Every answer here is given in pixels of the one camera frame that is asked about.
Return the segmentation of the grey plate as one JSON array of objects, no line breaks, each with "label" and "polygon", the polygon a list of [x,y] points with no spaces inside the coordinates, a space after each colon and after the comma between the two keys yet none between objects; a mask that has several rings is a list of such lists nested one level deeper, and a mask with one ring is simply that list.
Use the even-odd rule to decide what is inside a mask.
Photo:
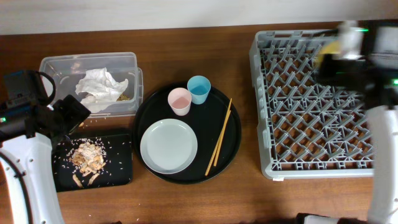
[{"label": "grey plate", "polygon": [[194,160],[198,141],[193,129],[177,119],[162,119],[150,125],[140,142],[145,165],[160,174],[176,174]]}]

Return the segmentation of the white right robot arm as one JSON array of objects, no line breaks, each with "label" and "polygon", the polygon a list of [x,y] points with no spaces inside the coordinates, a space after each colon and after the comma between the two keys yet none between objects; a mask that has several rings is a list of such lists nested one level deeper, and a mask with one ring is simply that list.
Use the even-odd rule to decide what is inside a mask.
[{"label": "white right robot arm", "polygon": [[374,156],[368,223],[397,223],[397,24],[341,23],[317,58],[317,83],[363,95]]}]

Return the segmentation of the white napkin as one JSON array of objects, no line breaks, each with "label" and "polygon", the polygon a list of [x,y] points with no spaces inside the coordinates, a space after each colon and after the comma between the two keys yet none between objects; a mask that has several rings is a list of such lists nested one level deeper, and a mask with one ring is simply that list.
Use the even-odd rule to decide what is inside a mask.
[{"label": "white napkin", "polygon": [[80,101],[91,113],[99,113],[114,103],[124,93],[129,84],[128,79],[117,82],[107,68],[87,70],[86,75],[76,85],[75,93],[86,93]]}]

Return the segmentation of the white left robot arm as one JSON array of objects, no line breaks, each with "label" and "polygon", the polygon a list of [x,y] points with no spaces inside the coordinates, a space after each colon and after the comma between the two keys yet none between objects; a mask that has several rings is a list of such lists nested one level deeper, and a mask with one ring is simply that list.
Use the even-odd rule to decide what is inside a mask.
[{"label": "white left robot arm", "polygon": [[63,223],[52,150],[90,113],[71,95],[52,108],[30,102],[1,113],[1,165],[14,223]]}]

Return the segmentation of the yellow bowl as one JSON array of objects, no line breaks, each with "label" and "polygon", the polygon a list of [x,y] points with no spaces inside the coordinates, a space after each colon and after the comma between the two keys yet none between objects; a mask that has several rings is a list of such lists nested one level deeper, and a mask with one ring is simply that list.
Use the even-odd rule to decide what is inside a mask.
[{"label": "yellow bowl", "polygon": [[339,55],[340,52],[341,52],[340,43],[338,40],[333,41],[333,42],[323,46],[317,54],[316,61],[315,61],[316,65],[321,65],[326,54]]}]

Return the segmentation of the rice and food scraps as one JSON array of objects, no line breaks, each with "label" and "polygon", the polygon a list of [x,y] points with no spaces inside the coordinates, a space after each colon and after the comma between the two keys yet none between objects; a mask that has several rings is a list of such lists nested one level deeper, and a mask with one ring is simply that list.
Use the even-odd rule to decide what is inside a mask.
[{"label": "rice and food scraps", "polygon": [[114,185],[111,178],[116,177],[111,171],[110,141],[101,137],[78,138],[70,141],[71,148],[64,149],[66,156],[61,168],[72,178],[72,186],[77,189],[99,187],[104,180],[105,186]]}]

